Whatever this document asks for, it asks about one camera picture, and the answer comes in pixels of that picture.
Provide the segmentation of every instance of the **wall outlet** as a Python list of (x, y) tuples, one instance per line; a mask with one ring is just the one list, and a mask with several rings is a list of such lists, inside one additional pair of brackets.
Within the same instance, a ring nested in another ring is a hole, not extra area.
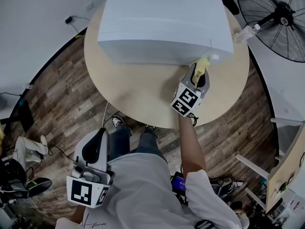
[(85, 7), (85, 9), (86, 9), (87, 11), (89, 11), (89, 10), (91, 10), (91, 9), (93, 9), (93, 8), (94, 8), (94, 3), (93, 3), (93, 2), (90, 2), (90, 3), (87, 4), (86, 7)]
[(32, 85), (32, 84), (25, 84), (23, 86), (23, 88), (25, 88), (25, 89), (33, 89), (33, 87), (34, 87), (34, 85)]

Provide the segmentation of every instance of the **standing fan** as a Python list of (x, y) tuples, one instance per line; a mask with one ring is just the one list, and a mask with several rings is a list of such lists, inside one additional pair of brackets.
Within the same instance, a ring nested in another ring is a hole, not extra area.
[(259, 24), (256, 36), (278, 55), (305, 62), (305, 0), (238, 0), (248, 25)]

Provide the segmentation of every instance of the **white box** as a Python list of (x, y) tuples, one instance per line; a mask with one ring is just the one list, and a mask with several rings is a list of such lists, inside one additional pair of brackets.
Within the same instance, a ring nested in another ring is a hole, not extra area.
[(173, 93), (171, 107), (183, 117), (186, 117), (188, 114), (192, 113), (193, 110), (201, 104), (201, 102), (202, 98), (197, 96), (192, 89), (179, 83)]
[(189, 65), (234, 52), (222, 0), (107, 0), (98, 44), (114, 62)]

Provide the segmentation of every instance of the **hand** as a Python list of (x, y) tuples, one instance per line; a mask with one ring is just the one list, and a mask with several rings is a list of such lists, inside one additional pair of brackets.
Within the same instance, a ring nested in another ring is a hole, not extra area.
[(245, 213), (245, 211), (243, 209), (234, 209), (233, 211), (234, 211), (235, 214), (241, 214), (242, 215), (242, 214)]
[(4, 132), (2, 130), (1, 123), (0, 123), (0, 157), (2, 155), (2, 143), (3, 143), (3, 139), (4, 139)]

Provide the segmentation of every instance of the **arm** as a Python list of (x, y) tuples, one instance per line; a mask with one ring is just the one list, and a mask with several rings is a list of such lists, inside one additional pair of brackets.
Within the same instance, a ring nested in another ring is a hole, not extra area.
[(2, 130), (1, 123), (0, 123), (0, 157), (2, 155), (2, 143), (3, 143), (3, 139), (4, 139), (4, 132)]
[(242, 224), (242, 229), (247, 229), (250, 225), (250, 220), (247, 217), (247, 214), (243, 209), (237, 209), (238, 211), (234, 210), (236, 214), (238, 214), (238, 218), (240, 223)]
[(82, 219), (84, 217), (86, 207), (83, 205), (78, 205), (74, 214), (72, 215), (70, 221), (75, 222), (77, 224), (81, 224)]
[(183, 176), (186, 179), (189, 172), (206, 170), (206, 164), (192, 120), (189, 117), (182, 117), (180, 114), (178, 118)]
[(199, 218), (211, 221), (218, 229), (241, 229), (236, 214), (212, 189), (192, 120), (179, 115), (179, 128), (185, 193), (189, 208)]

